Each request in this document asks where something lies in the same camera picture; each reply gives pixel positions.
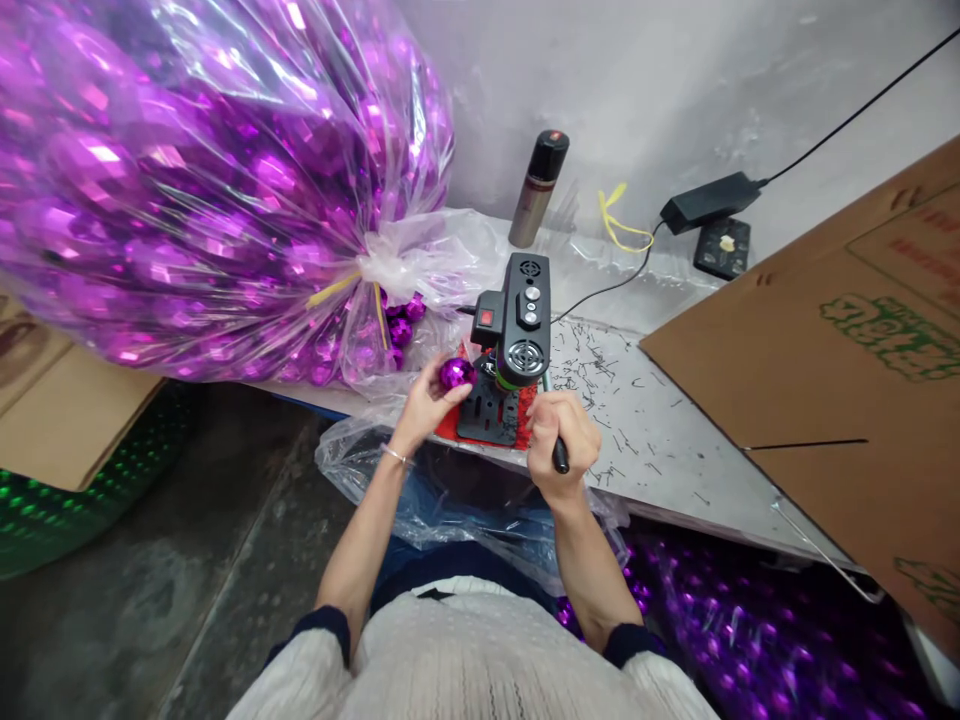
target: sleeve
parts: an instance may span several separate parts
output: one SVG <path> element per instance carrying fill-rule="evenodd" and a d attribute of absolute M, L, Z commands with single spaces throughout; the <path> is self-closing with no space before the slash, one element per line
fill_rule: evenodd
<path fill-rule="evenodd" d="M 334 717 L 351 679 L 349 653 L 346 616 L 330 606 L 314 610 L 301 618 L 286 642 L 270 651 L 260 677 L 228 720 Z"/>
<path fill-rule="evenodd" d="M 640 625 L 619 625 L 603 656 L 633 681 L 650 717 L 717 718 L 697 686 L 667 656 L 663 642 Z"/>

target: white sweater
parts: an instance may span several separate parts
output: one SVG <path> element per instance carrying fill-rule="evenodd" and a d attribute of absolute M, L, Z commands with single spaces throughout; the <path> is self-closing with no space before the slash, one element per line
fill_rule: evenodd
<path fill-rule="evenodd" d="M 459 594 L 418 588 L 377 612 L 350 669 L 330 630 L 296 634 L 230 720 L 716 718 L 659 655 L 618 670 L 532 600 L 476 578 L 442 582 L 430 587 Z"/>

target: bracelet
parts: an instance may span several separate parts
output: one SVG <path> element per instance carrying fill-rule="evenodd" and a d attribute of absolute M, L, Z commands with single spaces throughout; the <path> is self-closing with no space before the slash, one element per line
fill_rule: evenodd
<path fill-rule="evenodd" d="M 402 462 L 406 467 L 416 467 L 416 465 L 413 464 L 413 460 L 408 460 L 403 455 L 398 453 L 396 450 L 387 447 L 386 443 L 380 443 L 380 449 L 383 452 L 387 453 L 387 455 L 393 455 L 397 460 Z"/>

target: white table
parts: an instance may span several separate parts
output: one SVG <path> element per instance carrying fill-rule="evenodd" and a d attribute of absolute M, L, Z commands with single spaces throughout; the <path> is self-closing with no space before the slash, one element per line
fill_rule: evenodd
<path fill-rule="evenodd" d="M 491 222 L 506 234 L 507 221 Z M 626 498 L 635 514 L 819 560 L 810 542 L 771 508 L 780 498 L 777 488 L 637 346 L 644 334 L 715 288 L 685 269 L 689 242 L 660 240 L 668 251 L 655 253 L 642 277 L 584 303 L 577 317 L 554 326 L 554 385 L 578 392 L 603 433 L 600 460 L 587 482 Z M 541 238 L 535 248 L 551 258 L 555 312 L 623 279 L 624 268 L 613 263 L 635 267 L 640 260 L 622 251 L 611 253 L 610 244 L 599 240 L 576 238 L 576 244 L 574 250 Z M 258 387 L 346 415 L 369 407 L 364 398 L 342 389 Z M 525 469 L 524 453 L 517 450 L 448 444 Z M 856 568 L 793 503 L 783 500 L 780 507 L 835 563 Z"/>

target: cardboard sheet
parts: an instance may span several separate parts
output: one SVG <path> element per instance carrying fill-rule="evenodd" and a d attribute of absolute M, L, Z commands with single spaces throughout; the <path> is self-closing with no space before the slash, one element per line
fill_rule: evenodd
<path fill-rule="evenodd" d="M 960 138 L 641 347 L 960 662 Z"/>
<path fill-rule="evenodd" d="M 0 290 L 0 468 L 84 490 L 162 382 L 95 357 Z"/>

